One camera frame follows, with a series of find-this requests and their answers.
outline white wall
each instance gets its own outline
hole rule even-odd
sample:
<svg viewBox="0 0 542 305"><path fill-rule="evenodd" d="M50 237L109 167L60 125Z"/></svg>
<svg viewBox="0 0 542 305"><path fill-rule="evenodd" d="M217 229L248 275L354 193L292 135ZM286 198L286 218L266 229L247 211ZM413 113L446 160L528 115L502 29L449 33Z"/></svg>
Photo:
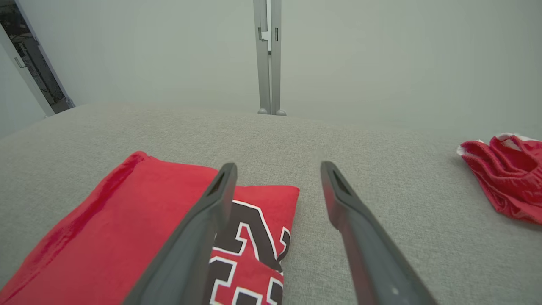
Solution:
<svg viewBox="0 0 542 305"><path fill-rule="evenodd" d="M281 85L289 116L542 139L542 2L283 1Z"/></svg>
<svg viewBox="0 0 542 305"><path fill-rule="evenodd" d="M12 58L0 45L0 138L43 120L44 117L45 112L19 74Z"/></svg>
<svg viewBox="0 0 542 305"><path fill-rule="evenodd" d="M75 105L260 108L251 0L19 3Z"/></svg>

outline door handle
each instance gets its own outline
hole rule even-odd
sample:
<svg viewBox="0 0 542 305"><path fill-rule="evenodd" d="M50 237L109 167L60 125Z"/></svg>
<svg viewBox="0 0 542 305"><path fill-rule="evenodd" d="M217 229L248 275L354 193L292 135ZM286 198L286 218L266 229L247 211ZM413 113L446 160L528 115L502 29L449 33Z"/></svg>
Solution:
<svg viewBox="0 0 542 305"><path fill-rule="evenodd" d="M15 61L19 65L19 68L26 68L26 65L24 65L24 66L21 65L21 62L19 62L19 58L15 57Z"/></svg>

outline gray fabric surface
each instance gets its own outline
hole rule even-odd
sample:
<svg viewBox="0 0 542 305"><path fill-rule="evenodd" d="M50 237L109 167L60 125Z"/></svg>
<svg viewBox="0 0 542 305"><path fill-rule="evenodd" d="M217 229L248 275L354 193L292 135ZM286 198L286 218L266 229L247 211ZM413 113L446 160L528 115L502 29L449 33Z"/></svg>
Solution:
<svg viewBox="0 0 542 305"><path fill-rule="evenodd" d="M497 214L455 148L467 139L362 130L172 105L92 104L0 141L0 285L62 217L136 150L218 168L240 185L301 189L285 303L354 303L319 162L334 161L442 304L542 300L542 227Z"/></svg>

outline gray table surface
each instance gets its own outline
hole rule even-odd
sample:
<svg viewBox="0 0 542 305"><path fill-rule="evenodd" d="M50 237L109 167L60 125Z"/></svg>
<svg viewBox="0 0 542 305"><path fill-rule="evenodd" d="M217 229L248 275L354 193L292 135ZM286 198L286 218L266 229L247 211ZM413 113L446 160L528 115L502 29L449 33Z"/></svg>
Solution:
<svg viewBox="0 0 542 305"><path fill-rule="evenodd" d="M0 287L129 154L219 168L301 193L285 303L354 303L319 163L336 163L442 304L540 304L542 226L497 214L455 155L467 139L164 105L92 104L0 140Z"/></svg>

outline folded red shirt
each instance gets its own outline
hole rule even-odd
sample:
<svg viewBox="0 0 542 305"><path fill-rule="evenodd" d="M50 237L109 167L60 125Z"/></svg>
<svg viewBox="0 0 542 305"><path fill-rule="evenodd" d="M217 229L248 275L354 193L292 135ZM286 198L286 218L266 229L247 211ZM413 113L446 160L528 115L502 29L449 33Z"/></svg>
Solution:
<svg viewBox="0 0 542 305"><path fill-rule="evenodd" d="M542 142L501 134L457 148L499 213L542 224Z"/></svg>
<svg viewBox="0 0 542 305"><path fill-rule="evenodd" d="M121 303L217 173L135 152L39 242L0 303ZM281 302L298 195L292 186L235 188L204 302Z"/></svg>

